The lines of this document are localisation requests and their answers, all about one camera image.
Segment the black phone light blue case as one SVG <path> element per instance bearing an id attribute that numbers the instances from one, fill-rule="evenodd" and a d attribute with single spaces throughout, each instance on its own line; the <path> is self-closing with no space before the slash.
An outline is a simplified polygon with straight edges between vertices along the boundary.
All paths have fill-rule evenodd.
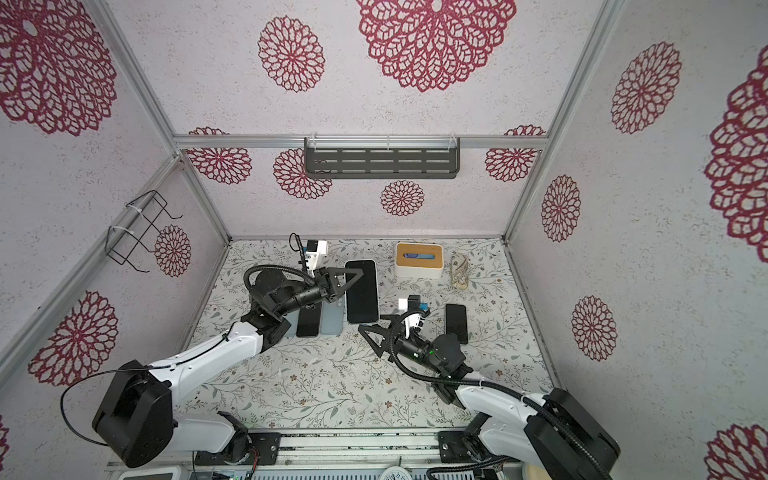
<path id="1" fill-rule="evenodd" d="M 346 316 L 350 324 L 371 324 L 379 320 L 379 295 L 377 267 L 374 260 L 351 260 L 346 269 L 358 269 L 362 276 L 345 294 Z"/>

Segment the pale blue phone case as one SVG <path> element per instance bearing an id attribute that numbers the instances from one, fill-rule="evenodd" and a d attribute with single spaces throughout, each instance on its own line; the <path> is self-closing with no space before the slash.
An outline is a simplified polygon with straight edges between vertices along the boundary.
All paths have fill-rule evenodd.
<path id="1" fill-rule="evenodd" d="M 339 336 L 345 322 L 345 301 L 324 302 L 322 305 L 319 334 L 321 336 Z"/>

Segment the black phone purple back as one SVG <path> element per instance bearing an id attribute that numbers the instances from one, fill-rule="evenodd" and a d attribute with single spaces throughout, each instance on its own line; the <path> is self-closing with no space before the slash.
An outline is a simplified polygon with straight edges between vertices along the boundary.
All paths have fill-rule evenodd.
<path id="1" fill-rule="evenodd" d="M 322 306 L 302 308 L 298 314 L 296 336 L 299 338 L 317 337 L 322 319 Z"/>

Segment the black phone clear case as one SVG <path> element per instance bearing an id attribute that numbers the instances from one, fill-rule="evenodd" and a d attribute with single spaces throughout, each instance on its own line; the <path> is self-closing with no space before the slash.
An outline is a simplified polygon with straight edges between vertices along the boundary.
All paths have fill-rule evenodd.
<path id="1" fill-rule="evenodd" d="M 469 341 L 467 309 L 460 304 L 445 305 L 445 333 L 457 337 L 461 345 Z"/>

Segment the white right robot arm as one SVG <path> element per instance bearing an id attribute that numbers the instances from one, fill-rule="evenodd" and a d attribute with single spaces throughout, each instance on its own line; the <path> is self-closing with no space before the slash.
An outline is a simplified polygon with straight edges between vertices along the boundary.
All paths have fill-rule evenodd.
<path id="1" fill-rule="evenodd" d="M 552 479 L 611 477 L 620 446 L 568 391 L 518 392 L 490 381 L 466 365 L 453 334 L 428 341 L 395 322 L 361 325 L 358 332 L 377 356 L 430 384 L 444 402 L 475 414 L 464 431 L 469 455 L 509 457 L 544 469 Z"/>

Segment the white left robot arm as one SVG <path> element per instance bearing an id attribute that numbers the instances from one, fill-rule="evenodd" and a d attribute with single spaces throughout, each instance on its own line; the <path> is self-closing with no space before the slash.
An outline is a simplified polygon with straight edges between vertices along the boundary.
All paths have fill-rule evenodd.
<path id="1" fill-rule="evenodd" d="M 248 268 L 250 309 L 222 334 L 148 365 L 133 360 L 115 373 L 92 428 L 129 468 L 170 452 L 207 452 L 224 462 L 246 461 L 248 428 L 233 414 L 181 414 L 181 401 L 203 383 L 277 345 L 290 329 L 288 314 L 331 303 L 364 276 L 357 268 L 321 267 L 306 273 L 264 264 Z"/>

